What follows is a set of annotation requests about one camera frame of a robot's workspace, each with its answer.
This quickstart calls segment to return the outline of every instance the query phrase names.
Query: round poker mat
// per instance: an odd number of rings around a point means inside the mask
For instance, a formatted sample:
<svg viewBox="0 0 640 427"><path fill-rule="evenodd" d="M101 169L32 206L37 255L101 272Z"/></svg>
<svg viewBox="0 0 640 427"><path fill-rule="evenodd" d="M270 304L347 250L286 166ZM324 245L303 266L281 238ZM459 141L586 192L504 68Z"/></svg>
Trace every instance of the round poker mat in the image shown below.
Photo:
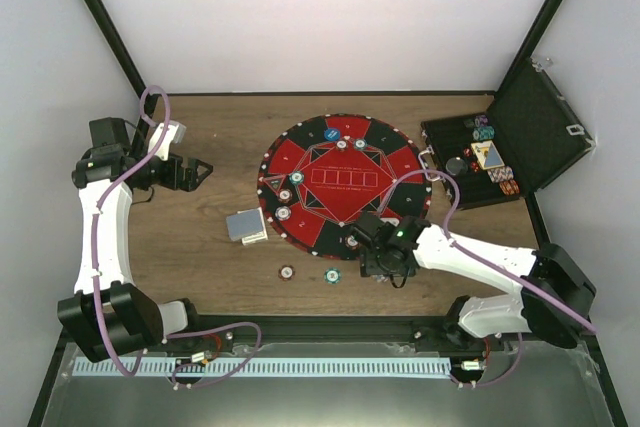
<svg viewBox="0 0 640 427"><path fill-rule="evenodd" d="M353 260L349 224L375 211L391 185L421 168L406 135L371 117L313 117L283 132L264 154L258 197L269 224L289 243L320 257ZM424 217L431 184L413 175L393 192L383 218Z"/></svg>

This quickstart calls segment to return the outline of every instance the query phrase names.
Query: black case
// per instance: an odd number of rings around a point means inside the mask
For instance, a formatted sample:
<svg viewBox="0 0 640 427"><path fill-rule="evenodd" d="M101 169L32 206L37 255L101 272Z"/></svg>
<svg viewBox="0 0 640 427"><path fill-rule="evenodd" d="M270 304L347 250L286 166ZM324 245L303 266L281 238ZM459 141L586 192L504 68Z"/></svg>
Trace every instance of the black case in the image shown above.
<svg viewBox="0 0 640 427"><path fill-rule="evenodd" d="M483 113L495 130L493 142L505 165L513 169L520 193L507 196L486 171L469 169L456 177L462 209L516 200L546 187L595 145L546 72L529 60L486 112L422 122L422 135L439 170L452 157L464 158L464 149L475 142L465 120Z"/></svg>

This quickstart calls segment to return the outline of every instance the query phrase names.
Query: white vent strip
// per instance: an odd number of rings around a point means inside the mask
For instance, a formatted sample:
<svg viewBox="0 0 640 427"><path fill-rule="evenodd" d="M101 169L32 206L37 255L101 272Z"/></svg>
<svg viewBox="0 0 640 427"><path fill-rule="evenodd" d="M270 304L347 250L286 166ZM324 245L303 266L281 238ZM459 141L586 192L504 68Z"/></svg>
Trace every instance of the white vent strip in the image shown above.
<svg viewBox="0 0 640 427"><path fill-rule="evenodd" d="M135 359L121 357L127 369L132 369ZM220 377L230 372L243 359L218 358L201 367L185 367L177 377L196 374L204 377ZM167 377L176 368L176 359L143 358L137 377ZM388 359L253 359L237 377L397 377L419 379L447 379L451 370L449 359L413 357ZM105 360L94 364L85 357L76 358L75 377L119 377L121 374L113 362Z"/></svg>

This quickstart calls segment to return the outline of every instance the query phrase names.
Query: wooden tabletop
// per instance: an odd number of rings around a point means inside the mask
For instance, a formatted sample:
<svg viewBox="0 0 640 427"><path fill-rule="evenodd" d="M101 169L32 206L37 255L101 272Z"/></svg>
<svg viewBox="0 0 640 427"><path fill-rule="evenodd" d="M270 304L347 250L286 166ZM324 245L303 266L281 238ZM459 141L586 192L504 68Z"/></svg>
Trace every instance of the wooden tabletop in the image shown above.
<svg viewBox="0 0 640 427"><path fill-rule="evenodd" d="M131 208L129 249L138 287L157 302L188 297L200 313L287 315L441 315L460 295L489 296L483 284L421 270L403 289L361 278L356 261L316 258L267 227L269 240L232 242L225 219L258 206L262 155L283 131L309 117L357 113L399 128L420 147L420 122L483 111L489 96L179 96L172 118L187 127L172 152L214 166L195 192L157 188L152 202ZM160 105L155 118L161 118ZM136 193L136 200L148 194ZM435 185L428 219L439 223L449 207ZM523 201L458 212L452 232L488 242L536 247ZM292 281L278 269L295 268ZM338 268L330 285L324 272Z"/></svg>

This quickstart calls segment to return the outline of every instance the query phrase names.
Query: white backdrop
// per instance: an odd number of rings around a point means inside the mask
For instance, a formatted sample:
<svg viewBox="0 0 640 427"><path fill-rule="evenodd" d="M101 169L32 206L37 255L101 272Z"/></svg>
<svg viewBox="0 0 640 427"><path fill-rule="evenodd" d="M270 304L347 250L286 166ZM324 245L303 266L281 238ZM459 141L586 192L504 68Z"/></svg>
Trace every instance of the white backdrop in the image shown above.
<svg viewBox="0 0 640 427"><path fill-rule="evenodd" d="M80 270L71 183L89 120L134 120L133 89L82 0L0 0L0 425L27 425Z"/></svg>
<svg viewBox="0 0 640 427"><path fill-rule="evenodd" d="M544 0L103 0L171 92L496 89Z"/></svg>
<svg viewBox="0 0 640 427"><path fill-rule="evenodd" d="M538 199L551 239L598 289L592 318L629 425L640 425L639 25L638 0L565 0L537 49L598 142Z"/></svg>

